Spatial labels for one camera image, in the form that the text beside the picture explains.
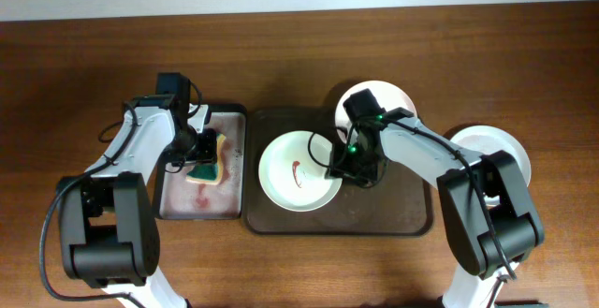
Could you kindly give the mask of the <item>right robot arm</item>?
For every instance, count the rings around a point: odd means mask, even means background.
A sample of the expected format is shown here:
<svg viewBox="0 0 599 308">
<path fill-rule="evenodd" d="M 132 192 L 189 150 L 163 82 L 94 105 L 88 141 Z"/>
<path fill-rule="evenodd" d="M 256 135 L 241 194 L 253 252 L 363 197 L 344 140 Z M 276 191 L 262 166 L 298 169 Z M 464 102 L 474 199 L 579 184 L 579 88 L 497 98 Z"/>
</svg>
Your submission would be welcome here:
<svg viewBox="0 0 599 308">
<path fill-rule="evenodd" d="M 343 148 L 333 148 L 329 177 L 376 186 L 399 163 L 440 196 L 446 239 L 458 268 L 444 307 L 493 307 L 516 267 L 545 240 L 545 228 L 516 158 L 482 154 L 428 129 L 402 107 L 385 110 L 369 89 L 343 101 Z"/>
</svg>

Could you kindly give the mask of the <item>cream plate with red stain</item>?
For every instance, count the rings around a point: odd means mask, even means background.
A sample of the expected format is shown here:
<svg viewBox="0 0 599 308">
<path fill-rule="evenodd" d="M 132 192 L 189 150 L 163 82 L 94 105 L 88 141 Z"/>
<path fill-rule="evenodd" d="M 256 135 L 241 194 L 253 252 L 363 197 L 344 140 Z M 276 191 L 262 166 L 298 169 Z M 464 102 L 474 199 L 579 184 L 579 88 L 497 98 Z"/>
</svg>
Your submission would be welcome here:
<svg viewBox="0 0 599 308">
<path fill-rule="evenodd" d="M 258 180 L 267 197 L 291 212 L 325 206 L 343 180 L 327 176 L 332 143 L 319 134 L 297 130 L 274 139 L 258 164 Z"/>
</svg>

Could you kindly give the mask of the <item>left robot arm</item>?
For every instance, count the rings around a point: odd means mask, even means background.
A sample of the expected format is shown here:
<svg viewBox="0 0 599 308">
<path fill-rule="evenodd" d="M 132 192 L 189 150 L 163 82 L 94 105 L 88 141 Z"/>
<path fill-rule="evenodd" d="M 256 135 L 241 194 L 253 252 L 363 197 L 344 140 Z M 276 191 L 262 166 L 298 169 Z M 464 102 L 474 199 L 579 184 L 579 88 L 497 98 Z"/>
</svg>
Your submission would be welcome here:
<svg viewBox="0 0 599 308">
<path fill-rule="evenodd" d="M 152 95 L 124 103 L 117 135 L 79 176 L 65 177 L 46 214 L 59 227 L 66 275 L 102 289 L 99 300 L 125 307 L 186 307 L 158 267 L 160 237 L 147 183 L 155 168 L 179 172 L 217 160 L 210 110 L 192 105 L 198 88 L 180 73 L 160 73 Z"/>
</svg>

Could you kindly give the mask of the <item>light blue plate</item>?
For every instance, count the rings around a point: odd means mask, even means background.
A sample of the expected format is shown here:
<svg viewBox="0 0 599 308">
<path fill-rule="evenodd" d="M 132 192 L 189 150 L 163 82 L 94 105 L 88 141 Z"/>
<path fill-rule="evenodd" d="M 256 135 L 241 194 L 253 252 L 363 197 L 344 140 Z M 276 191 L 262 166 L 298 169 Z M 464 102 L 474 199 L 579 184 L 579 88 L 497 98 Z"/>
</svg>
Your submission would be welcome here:
<svg viewBox="0 0 599 308">
<path fill-rule="evenodd" d="M 490 125 L 472 125 L 458 131 L 450 139 L 466 149 L 482 154 L 493 154 L 503 150 L 511 154 L 518 163 L 524 181 L 530 185 L 532 165 L 522 144 L 506 131 Z"/>
</svg>

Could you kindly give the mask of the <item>green yellow sponge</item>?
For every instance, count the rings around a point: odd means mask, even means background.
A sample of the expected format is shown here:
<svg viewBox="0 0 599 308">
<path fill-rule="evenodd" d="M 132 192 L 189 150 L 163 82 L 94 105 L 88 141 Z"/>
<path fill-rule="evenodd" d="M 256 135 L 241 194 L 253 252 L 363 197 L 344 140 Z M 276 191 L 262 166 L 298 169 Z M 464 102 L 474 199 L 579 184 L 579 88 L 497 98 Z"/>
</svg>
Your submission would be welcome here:
<svg viewBox="0 0 599 308">
<path fill-rule="evenodd" d="M 195 165 L 186 174 L 185 179 L 187 182 L 217 185 L 222 181 L 224 174 L 223 150 L 226 136 L 221 133 L 217 133 L 215 139 L 215 161 L 213 163 L 201 163 Z"/>
</svg>

